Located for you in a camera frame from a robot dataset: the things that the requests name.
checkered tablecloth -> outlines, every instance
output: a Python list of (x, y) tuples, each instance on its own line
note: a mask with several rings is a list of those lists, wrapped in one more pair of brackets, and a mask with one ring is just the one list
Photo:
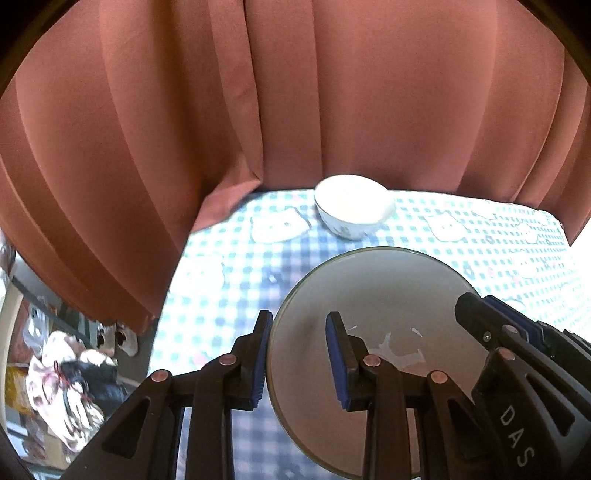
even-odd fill
[[(591, 301), (560, 223), (518, 205), (445, 194), (397, 192), (384, 228), (362, 241), (330, 233), (311, 190), (252, 194), (226, 221), (194, 233), (171, 283), (150, 371), (202, 367), (250, 333), (261, 309), (275, 315), (310, 270), (343, 252), (374, 245), (421, 251), (533, 320), (589, 338)], [(188, 415), (181, 450), (186, 442)], [(325, 479), (336, 475), (301, 453), (277, 420), (268, 393), (254, 412), (233, 413), (236, 478)], [(184, 478), (180, 458), (178, 477)]]

white lettering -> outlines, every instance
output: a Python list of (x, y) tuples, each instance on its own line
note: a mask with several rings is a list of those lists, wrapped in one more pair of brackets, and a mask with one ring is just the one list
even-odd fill
[(513, 405), (509, 405), (509, 408), (505, 410), (505, 413), (501, 415), (501, 423), (506, 427), (515, 418), (515, 409)]
[(515, 448), (517, 446), (517, 443), (519, 443), (519, 439), (521, 438), (521, 436), (523, 435), (523, 429), (519, 429), (516, 432), (511, 433), (507, 438), (510, 438), (511, 440), (513, 440), (513, 445), (511, 446), (511, 448)]
[(525, 452), (523, 452), (523, 459), (520, 456), (517, 456), (517, 465), (519, 465), (520, 467), (525, 467), (527, 465), (528, 462), (528, 458), (527, 458), (527, 454), (530, 453), (531, 457), (535, 457), (535, 451), (532, 447), (527, 447), (525, 449)]

shoe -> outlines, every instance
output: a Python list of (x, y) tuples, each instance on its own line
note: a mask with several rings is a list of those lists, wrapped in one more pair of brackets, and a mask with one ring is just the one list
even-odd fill
[(117, 340), (117, 346), (129, 356), (138, 353), (138, 336), (129, 327), (118, 323), (115, 339)]
[(115, 331), (116, 325), (109, 325), (108, 327), (99, 324), (96, 331), (96, 347), (99, 352), (107, 356), (115, 354)]

brown curtain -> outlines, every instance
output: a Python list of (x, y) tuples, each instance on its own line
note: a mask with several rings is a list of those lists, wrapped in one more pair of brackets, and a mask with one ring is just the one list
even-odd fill
[(588, 85), (517, 0), (81, 0), (0, 100), (0, 225), (74, 307), (141, 331), (189, 232), (358, 173), (591, 212)]

small bowl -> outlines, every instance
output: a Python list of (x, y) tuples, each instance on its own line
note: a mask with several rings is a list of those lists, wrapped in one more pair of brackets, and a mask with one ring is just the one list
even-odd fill
[(395, 209), (392, 192), (358, 175), (322, 180), (314, 189), (314, 201), (328, 229), (347, 240), (375, 233)]

